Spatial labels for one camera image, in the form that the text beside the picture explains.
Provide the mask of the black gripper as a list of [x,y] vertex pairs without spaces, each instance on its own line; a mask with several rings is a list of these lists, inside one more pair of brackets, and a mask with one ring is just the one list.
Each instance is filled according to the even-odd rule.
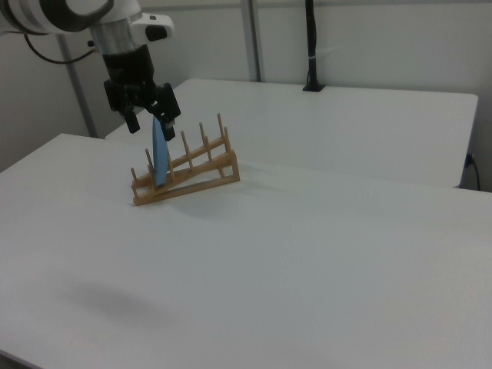
[[157,86],[155,69],[147,45],[121,54],[102,55],[109,79],[104,82],[108,103],[112,111],[125,120],[131,134],[140,129],[134,112],[135,103],[146,103],[161,127],[166,141],[175,137],[175,119],[181,115],[172,86]]

